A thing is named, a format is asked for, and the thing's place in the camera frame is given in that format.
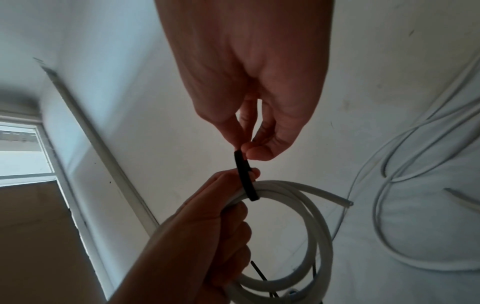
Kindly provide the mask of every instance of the cable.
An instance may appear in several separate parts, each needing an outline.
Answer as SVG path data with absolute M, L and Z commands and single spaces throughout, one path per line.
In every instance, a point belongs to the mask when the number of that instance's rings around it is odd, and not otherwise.
M 452 110 L 449 110 L 441 115 L 437 115 L 439 110 L 444 107 L 445 104 L 447 104 L 454 96 L 457 95 L 458 92 L 461 91 L 461 89 L 471 80 L 473 75 L 476 72 L 476 68 L 479 66 L 480 63 L 480 54 L 475 56 L 475 58 L 471 61 L 470 64 L 467 65 L 467 67 L 459 74 L 459 76 L 452 82 L 452 84 L 436 99 L 436 101 L 433 103 L 432 107 L 433 111 L 431 113 L 425 114 L 425 118 L 419 122 L 413 125 L 412 127 L 396 134 L 392 138 L 390 138 L 388 141 L 386 141 L 383 145 L 380 146 L 361 166 L 360 170 L 357 172 L 355 178 L 353 179 L 353 182 L 348 190 L 347 194 L 347 199 L 350 199 L 350 196 L 352 194 L 352 190 L 354 186 L 356 185 L 356 182 L 358 180 L 358 177 L 360 176 L 360 173 L 364 170 L 367 164 L 370 163 L 370 161 L 381 151 L 383 150 L 386 146 L 388 146 L 392 141 L 395 139 L 403 136 L 398 140 L 390 149 L 387 151 L 386 156 L 382 159 L 381 164 L 380 164 L 380 173 L 381 175 L 385 178 L 383 184 L 381 185 L 380 189 L 378 190 L 375 199 L 373 201 L 373 207 L 372 207 L 372 221 L 373 221 L 373 227 L 375 234 L 377 236 L 377 239 L 379 240 L 382 248 L 390 254 L 394 259 L 408 264 L 413 267 L 421 268 L 421 269 L 428 269 L 428 270 L 438 270 L 438 271 L 460 271 L 460 270 L 478 270 L 480 269 L 480 260 L 454 260 L 454 261 L 448 261 L 448 262 L 435 262 L 435 261 L 427 261 L 427 260 L 419 260 L 419 259 L 414 259 L 411 257 L 408 257 L 397 250 L 393 249 L 385 240 L 385 237 L 382 235 L 380 225 L 378 223 L 378 209 L 381 205 L 380 198 L 382 194 L 384 193 L 384 190 L 386 187 L 391 184 L 391 183 L 396 183 L 396 182 L 402 182 L 406 181 L 415 177 L 418 177 L 422 174 L 425 174 L 441 164 L 445 163 L 446 161 L 450 160 L 453 158 L 455 155 L 460 153 L 464 148 L 466 148 L 473 140 L 475 140 L 478 136 L 479 133 L 477 132 L 470 132 L 467 134 L 462 140 L 456 144 L 454 147 L 450 148 L 447 154 L 437 162 L 434 162 L 430 164 L 429 166 L 426 166 L 414 173 L 410 173 L 407 175 L 401 175 L 405 170 L 418 158 L 420 157 L 425 151 L 427 151 L 431 146 L 433 146 L 435 143 L 437 143 L 439 140 L 441 140 L 443 137 L 445 137 L 448 133 L 451 131 L 455 130 L 456 128 L 460 127 L 464 123 L 466 123 L 468 120 L 473 118 L 474 116 L 478 115 L 480 113 L 480 98 L 476 98 L 464 105 L 458 106 Z M 398 147 L 412 134 L 414 133 L 418 128 L 430 124 L 432 122 L 438 121 L 440 119 L 450 117 L 454 114 L 458 114 L 459 117 L 455 119 L 447 128 L 443 129 L 441 132 L 439 132 L 435 137 L 433 137 L 431 140 L 429 140 L 426 144 L 424 144 L 423 147 L 418 149 L 414 154 L 412 154 L 410 157 L 408 157 L 406 160 L 402 162 L 400 166 L 398 166 L 395 170 L 393 170 L 392 173 L 387 174 L 387 165 L 395 151 L 398 149 Z M 444 189 L 445 191 L 449 192 L 450 194 L 453 194 L 454 196 L 457 193 L 453 193 L 452 190 L 447 190 Z M 478 208 L 478 206 L 472 206 L 471 202 L 465 203 L 464 205 L 469 204 L 468 206 L 470 208 Z M 336 228 L 332 234 L 332 238 L 335 238 L 336 234 L 338 233 L 340 226 L 342 224 L 342 221 L 345 217 L 345 214 L 347 212 L 347 209 L 343 209 L 342 215 L 340 216 L 340 219 L 338 220 L 338 223 L 336 225 Z
M 302 192 L 322 197 L 344 208 L 349 208 L 353 203 L 332 193 L 293 182 L 258 181 L 254 182 L 253 186 L 259 197 L 269 198 L 285 204 L 303 218 L 308 239 L 305 258 L 296 270 L 281 279 L 264 281 L 242 274 L 236 282 L 226 287 L 226 293 L 232 301 L 241 304 L 320 303 L 328 289 L 332 272 L 332 238 L 324 217 L 315 204 Z M 245 190 L 241 189 L 233 196 L 227 206 L 236 204 L 246 198 Z M 320 269 L 313 281 L 304 289 L 279 298 L 261 296 L 246 289 L 273 293 L 294 286 L 310 272 L 310 268 L 316 258 L 317 246 L 320 250 Z

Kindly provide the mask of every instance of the skin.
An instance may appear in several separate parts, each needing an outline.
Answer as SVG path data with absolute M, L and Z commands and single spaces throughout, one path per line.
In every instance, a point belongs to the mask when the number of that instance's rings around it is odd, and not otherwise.
M 248 159 L 271 160 L 290 147 L 322 93 L 332 0 L 156 0 L 156 6 L 196 112 Z M 262 123 L 252 139 L 257 99 Z
M 250 262 L 247 207 L 224 210 L 241 187 L 236 169 L 213 175 L 157 229 L 109 303 L 229 303 L 222 287 Z

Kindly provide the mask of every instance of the black cable tie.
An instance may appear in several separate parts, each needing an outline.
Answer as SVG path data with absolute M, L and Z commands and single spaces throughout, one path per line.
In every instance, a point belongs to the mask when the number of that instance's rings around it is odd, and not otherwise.
M 259 199 L 259 195 L 255 191 L 254 185 L 250 180 L 249 171 L 252 170 L 250 167 L 249 161 L 244 159 L 244 155 L 241 150 L 235 151 L 235 164 L 236 169 L 238 170 L 238 175 L 240 176 L 241 184 L 245 190 L 246 195 L 251 201 L 256 201 Z

